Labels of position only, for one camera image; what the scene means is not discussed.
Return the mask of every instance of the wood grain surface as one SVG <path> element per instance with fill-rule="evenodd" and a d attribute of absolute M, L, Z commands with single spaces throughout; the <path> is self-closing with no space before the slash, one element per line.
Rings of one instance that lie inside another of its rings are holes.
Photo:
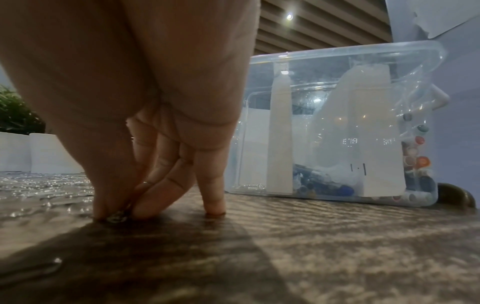
<path fill-rule="evenodd" d="M 479 303 L 480 218 L 241 195 L 206 217 L 196 188 L 157 219 L 54 210 L 0 226 L 0 269 L 60 257 L 7 303 Z"/>

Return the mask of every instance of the hand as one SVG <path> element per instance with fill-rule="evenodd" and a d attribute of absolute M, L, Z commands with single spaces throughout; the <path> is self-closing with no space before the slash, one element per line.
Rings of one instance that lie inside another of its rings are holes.
<path fill-rule="evenodd" d="M 195 179 L 206 212 L 225 212 L 259 9 L 258 0 L 0 1 L 0 62 L 85 169 L 95 218 L 128 204 L 136 218 L 158 215 Z"/>

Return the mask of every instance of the white planter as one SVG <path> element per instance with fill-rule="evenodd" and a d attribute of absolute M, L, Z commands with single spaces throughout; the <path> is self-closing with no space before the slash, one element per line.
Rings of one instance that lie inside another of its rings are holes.
<path fill-rule="evenodd" d="M 82 167 L 70 156 L 57 136 L 30 134 L 31 172 L 79 174 Z"/>
<path fill-rule="evenodd" d="M 28 135 L 0 132 L 0 171 L 30 171 Z"/>

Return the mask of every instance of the clear plastic box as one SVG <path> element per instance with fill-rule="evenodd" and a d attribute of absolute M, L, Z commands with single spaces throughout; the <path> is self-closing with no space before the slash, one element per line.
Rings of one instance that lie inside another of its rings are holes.
<path fill-rule="evenodd" d="M 433 41 L 252 57 L 225 190 L 390 205 L 437 201 Z"/>

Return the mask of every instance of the wooden table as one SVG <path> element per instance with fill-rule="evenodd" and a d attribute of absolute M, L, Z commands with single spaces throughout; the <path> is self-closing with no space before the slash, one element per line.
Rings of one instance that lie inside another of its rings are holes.
<path fill-rule="evenodd" d="M 8 303 L 479 303 L 480 218 L 228 195 L 204 215 L 197 189 L 158 219 L 92 223 L 49 212 L 6 221 L 0 269 L 64 260 L 0 289 Z"/>

